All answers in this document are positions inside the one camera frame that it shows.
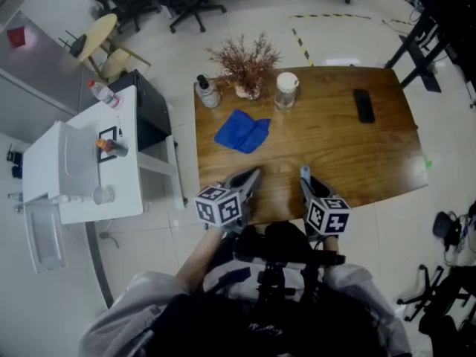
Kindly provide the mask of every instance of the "sleeve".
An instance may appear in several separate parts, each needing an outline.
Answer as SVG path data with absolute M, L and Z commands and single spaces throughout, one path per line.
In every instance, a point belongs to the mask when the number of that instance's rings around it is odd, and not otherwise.
M 87 330 L 80 357 L 132 356 L 150 335 L 144 332 L 177 295 L 190 294 L 175 277 L 159 272 L 136 275 L 126 291 Z
M 368 307 L 390 356 L 411 356 L 410 343 L 402 322 L 375 286 L 372 274 L 367 269 L 350 264 L 327 268 L 324 283 Z

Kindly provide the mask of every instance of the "glass jar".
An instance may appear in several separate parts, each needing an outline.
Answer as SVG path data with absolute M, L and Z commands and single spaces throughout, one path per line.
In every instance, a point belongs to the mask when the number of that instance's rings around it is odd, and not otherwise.
M 290 109 L 298 95 L 299 79 L 289 72 L 281 73 L 276 79 L 276 94 L 274 95 L 274 104 L 282 110 Z

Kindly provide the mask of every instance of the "gray jacket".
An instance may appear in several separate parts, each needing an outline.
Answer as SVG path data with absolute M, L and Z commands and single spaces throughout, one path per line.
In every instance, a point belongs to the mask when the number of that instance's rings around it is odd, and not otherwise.
M 240 266 L 224 265 L 230 268 Z M 265 266 L 248 264 L 257 273 Z M 204 290 L 213 286 L 213 281 L 221 272 L 215 268 L 204 281 Z M 298 287 L 300 274 L 285 271 L 286 285 Z M 345 264 L 328 268 L 324 273 L 324 282 L 332 289 L 347 294 L 370 308 L 371 315 L 378 321 L 379 337 L 386 345 L 389 356 L 410 353 L 410 345 L 401 321 L 395 316 L 388 302 L 373 284 L 372 275 L 360 266 Z M 255 292 L 256 286 L 235 288 L 231 295 L 248 296 Z M 189 294 L 188 288 L 174 277 L 159 272 L 144 272 L 134 277 L 113 307 L 103 313 L 88 329 L 80 342 L 80 357 L 133 357 L 139 356 L 140 349 L 153 336 L 147 331 L 150 325 L 164 311 L 164 308 L 176 295 Z

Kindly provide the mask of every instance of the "bottle cap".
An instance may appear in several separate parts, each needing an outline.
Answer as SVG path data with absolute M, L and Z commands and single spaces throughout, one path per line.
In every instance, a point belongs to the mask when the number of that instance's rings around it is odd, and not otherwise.
M 207 78 L 205 78 L 205 76 L 203 74 L 200 74 L 196 80 L 199 81 L 199 85 L 200 85 L 200 88 L 205 90 L 205 89 L 208 89 L 208 87 L 210 86 L 210 83 L 208 83 L 207 81 Z
M 97 139 L 97 140 L 96 140 L 96 145 L 97 145 L 99 148 L 106 149 L 107 141 L 104 140 L 104 139 Z
M 294 92 L 299 85 L 299 79 L 293 73 L 284 72 L 277 76 L 277 87 L 284 93 Z

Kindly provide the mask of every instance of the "yellow black tape line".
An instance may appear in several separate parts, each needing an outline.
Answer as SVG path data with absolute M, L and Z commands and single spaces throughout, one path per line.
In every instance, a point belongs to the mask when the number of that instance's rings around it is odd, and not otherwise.
M 372 17 L 369 17 L 369 16 L 351 15 L 349 13 L 322 13 L 320 15 L 294 15 L 294 16 L 290 16 L 289 18 L 290 19 L 308 19 L 309 17 L 357 17 L 359 19 L 367 19 L 367 20 L 372 19 Z M 414 26 L 413 23 L 402 21 L 402 20 L 391 19 L 390 21 L 391 22 L 398 22 L 399 24 L 406 24 L 406 25 Z
M 303 54 L 304 54 L 304 56 L 307 60 L 308 65 L 309 66 L 314 66 L 314 62 L 311 60 L 309 52 L 307 51 L 306 47 L 303 44 L 303 40 L 298 36 L 298 32 L 294 28 L 291 28 L 291 30 L 292 30 L 292 33 L 296 37 L 297 43 L 299 44 L 300 49 L 302 50 L 302 52 L 303 52 Z
M 360 16 L 360 15 L 351 15 L 349 13 L 322 13 L 320 15 L 295 15 L 290 16 L 290 19 L 307 19 L 309 17 L 358 17 L 359 19 L 371 20 L 372 17 Z
M 395 19 L 391 19 L 390 21 L 391 21 L 391 22 L 398 22 L 399 24 L 406 24 L 406 25 L 415 26 L 415 24 L 413 24 L 413 23 L 411 23 L 411 22 L 406 22 L 406 21 L 401 21 L 401 20 L 395 20 Z

